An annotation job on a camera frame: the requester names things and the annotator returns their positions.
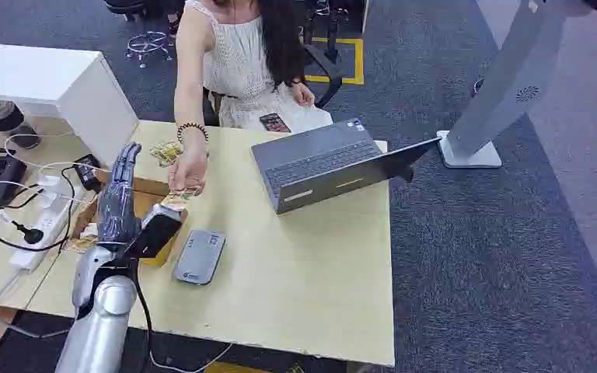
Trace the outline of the person's right hand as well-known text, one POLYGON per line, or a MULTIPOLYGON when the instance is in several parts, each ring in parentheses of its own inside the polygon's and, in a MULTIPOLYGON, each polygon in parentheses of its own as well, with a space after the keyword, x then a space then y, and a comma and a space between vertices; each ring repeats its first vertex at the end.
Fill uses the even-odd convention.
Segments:
POLYGON ((208 152, 203 145, 191 146, 170 166, 168 186, 171 191, 202 193, 208 166, 208 152))

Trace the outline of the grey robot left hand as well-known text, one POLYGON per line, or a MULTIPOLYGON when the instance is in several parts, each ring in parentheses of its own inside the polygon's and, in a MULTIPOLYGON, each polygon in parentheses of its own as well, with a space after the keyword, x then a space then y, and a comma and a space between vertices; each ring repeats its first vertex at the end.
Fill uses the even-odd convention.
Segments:
POLYGON ((97 245, 118 259, 154 258, 182 226, 181 213, 155 204, 140 219, 134 213, 134 168, 140 144, 126 144, 116 157, 98 200, 97 245))

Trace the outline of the person's left hand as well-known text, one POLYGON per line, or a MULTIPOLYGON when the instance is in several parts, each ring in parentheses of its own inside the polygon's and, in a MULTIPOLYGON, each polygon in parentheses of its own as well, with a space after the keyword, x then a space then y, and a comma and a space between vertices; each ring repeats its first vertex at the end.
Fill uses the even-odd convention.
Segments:
POLYGON ((312 91, 302 82, 294 82, 291 87, 292 96, 300 106, 313 106, 315 96, 312 91))

